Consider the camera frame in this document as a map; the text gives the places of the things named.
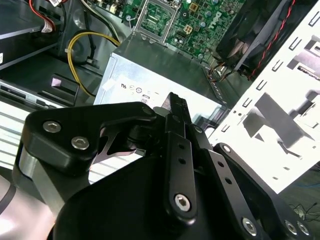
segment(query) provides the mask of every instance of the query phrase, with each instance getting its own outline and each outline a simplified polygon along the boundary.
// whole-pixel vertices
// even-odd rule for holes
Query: bolt head
[[[46,121],[43,125],[42,125],[43,129],[48,132],[48,133],[58,133],[61,131],[61,125],[55,121]]]
[[[289,222],[288,220],[284,221],[286,228],[293,234],[293,235],[297,235],[297,229],[295,228],[295,226],[292,225],[291,222]]]
[[[191,208],[188,198],[182,194],[177,194],[174,197],[174,202],[177,207],[183,212],[188,212]]]
[[[83,136],[76,136],[72,138],[71,144],[75,149],[86,150],[89,147],[89,141]]]
[[[203,130],[201,129],[201,127],[197,126],[197,125],[194,125],[194,129],[198,132],[198,133],[202,133]]]
[[[242,219],[242,225],[244,229],[252,236],[257,236],[257,229],[255,225],[248,218],[244,217]]]
[[[306,228],[305,225],[303,225],[301,222],[297,221],[296,222],[298,224],[299,229],[307,236],[310,235],[309,230]]]

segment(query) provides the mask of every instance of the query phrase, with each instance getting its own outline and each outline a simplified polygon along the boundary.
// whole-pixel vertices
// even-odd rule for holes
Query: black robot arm
[[[212,147],[187,103],[31,113],[14,172],[57,215],[53,239],[311,240],[306,223],[227,144]],[[144,156],[90,185],[90,166]]]

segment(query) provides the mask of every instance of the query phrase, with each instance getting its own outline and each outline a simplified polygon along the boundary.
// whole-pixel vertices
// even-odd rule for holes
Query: capacitor
[[[212,12],[206,11],[206,12],[205,12],[205,16],[206,16],[207,18],[210,18],[210,17],[212,16]]]
[[[199,23],[199,26],[200,26],[201,28],[205,28],[205,27],[206,27],[206,23],[205,23],[204,21],[201,21],[201,22]]]

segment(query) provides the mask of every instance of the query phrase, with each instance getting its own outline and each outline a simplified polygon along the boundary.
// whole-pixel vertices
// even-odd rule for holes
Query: cable
[[[86,10],[84,10],[84,23],[85,23],[85,28],[89,31],[90,30],[89,18],[88,18],[88,13],[87,13]],[[89,44],[90,44],[90,49],[91,49],[89,59],[92,60],[94,58],[94,56],[95,56],[96,46],[94,44],[94,40],[93,40],[91,34],[88,35],[88,38],[89,38]]]
[[[231,71],[231,72],[229,72],[229,73],[227,73],[227,74],[225,74],[222,78],[221,78],[221,80],[219,81],[219,83],[221,83],[223,80],[225,80],[227,77],[229,77],[231,74],[233,74],[235,71]]]
[[[309,207],[309,208],[307,209],[307,211],[305,211],[304,216],[305,216],[305,220],[306,220],[306,221],[308,221],[308,220],[307,220],[307,214],[308,214],[308,212],[309,212],[311,209],[313,209],[313,208],[314,208],[314,206],[316,206],[316,205],[318,205],[318,203],[317,203],[317,202],[315,202],[314,204],[312,204],[312,206],[311,206],[311,207]]]
[[[71,73],[75,79],[75,81],[77,83],[79,83],[80,87],[83,89],[83,91],[88,94],[89,96],[91,97],[95,97],[95,95],[91,92],[89,92],[86,87],[82,84],[82,82],[80,81],[78,75],[77,75],[77,72],[76,72],[76,69],[74,67],[74,64],[72,62],[72,56],[71,56],[71,53],[72,53],[72,47],[74,46],[75,42],[83,37],[83,36],[86,36],[86,35],[96,35],[96,36],[100,36],[100,37],[103,37],[105,39],[107,39],[108,41],[110,41],[111,43],[113,43],[114,45],[116,46],[119,46],[120,45],[120,42],[118,42],[117,40],[115,40],[114,38],[108,36],[108,35],[105,35],[105,34],[102,34],[102,33],[98,33],[98,32],[93,32],[93,31],[85,31],[85,32],[81,32],[77,35],[75,35],[70,43],[69,43],[69,46],[68,46],[68,49],[67,49],[67,59],[68,59],[68,64],[69,64],[69,67],[70,67],[70,70],[71,70]]]
[[[92,16],[94,16],[96,19],[98,19],[99,21],[101,21],[103,24],[106,25],[106,27],[109,29],[109,31],[111,32],[112,37],[115,40],[117,40],[118,42],[120,41],[119,40],[119,35],[118,35],[115,27],[113,26],[113,24],[107,18],[105,18],[98,11],[95,11],[91,6],[88,5],[88,3],[86,3],[85,0],[79,0],[79,2],[88,11],[88,13],[92,14]]]
[[[284,26],[285,26],[288,18],[289,18],[290,15],[291,15],[291,11],[292,11],[292,8],[293,8],[293,6],[295,5],[295,3],[296,3],[296,0],[292,0],[292,3],[291,3],[291,5],[290,5],[290,7],[289,7],[289,9],[288,9],[288,12],[287,12],[287,14],[286,14],[286,17],[285,17],[285,19],[282,21],[281,27],[280,27],[279,30],[276,32],[275,36],[274,36],[273,39],[270,41],[270,43],[268,44],[267,48],[263,51],[263,54],[262,54],[262,57],[261,57],[261,59],[260,59],[260,61],[259,61],[259,63],[258,63],[258,66],[252,71],[251,75],[248,77],[249,80],[255,75],[256,71],[260,68],[260,66],[261,66],[263,60],[265,59],[266,54],[267,54],[267,52],[269,51],[270,47],[271,47],[271,46],[274,44],[274,42],[278,39],[280,32],[281,32],[282,29],[284,28]]]
[[[46,17],[44,15],[41,15],[37,10],[35,10],[35,8],[33,6],[33,3],[32,3],[32,0],[29,0],[29,6],[30,6],[30,8],[31,8],[31,10],[32,10],[32,12],[34,14],[36,14],[38,17],[42,18],[44,21],[49,22],[49,24],[51,25],[53,31],[56,30],[56,25],[50,18],[48,18],[48,17]]]
[[[62,35],[62,34],[65,32],[66,27],[67,27],[67,11],[66,11],[66,8],[65,8],[65,5],[64,5],[65,2],[62,1],[62,2],[59,4],[59,7],[61,8],[62,13],[63,13],[63,28],[62,28],[62,30],[61,30],[61,32],[60,32],[60,35]]]
[[[320,187],[320,183],[314,184],[314,185],[295,185],[295,186],[299,188],[317,188],[317,187]]]

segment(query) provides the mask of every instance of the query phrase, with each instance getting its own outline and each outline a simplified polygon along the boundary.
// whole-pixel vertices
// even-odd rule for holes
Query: screw hole
[[[232,184],[232,181],[227,177],[225,178],[225,181],[226,181],[227,184],[230,184],[230,185]]]
[[[182,157],[179,157],[178,160],[179,160],[179,163],[186,164],[186,160],[184,160]]]

